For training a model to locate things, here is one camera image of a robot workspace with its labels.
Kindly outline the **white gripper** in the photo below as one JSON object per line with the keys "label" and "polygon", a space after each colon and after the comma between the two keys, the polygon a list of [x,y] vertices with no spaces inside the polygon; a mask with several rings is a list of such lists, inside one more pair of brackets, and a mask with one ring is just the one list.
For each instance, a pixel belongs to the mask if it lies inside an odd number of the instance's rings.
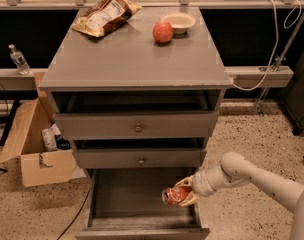
{"label": "white gripper", "polygon": [[179,203],[181,207],[187,207],[195,204],[199,200],[199,196],[208,197],[215,192],[213,187],[213,175],[207,171],[198,171],[194,176],[185,177],[175,184],[176,187],[192,187],[187,197]]}

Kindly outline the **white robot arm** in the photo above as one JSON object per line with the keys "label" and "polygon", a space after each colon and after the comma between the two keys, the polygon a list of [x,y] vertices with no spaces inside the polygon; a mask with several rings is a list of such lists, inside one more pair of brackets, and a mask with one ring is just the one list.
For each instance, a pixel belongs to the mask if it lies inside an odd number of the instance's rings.
{"label": "white robot arm", "polygon": [[191,188],[179,205],[190,206],[220,189],[249,183],[293,214],[289,240],[304,240],[304,185],[259,168],[239,153],[228,152],[216,166],[177,182],[177,187]]}

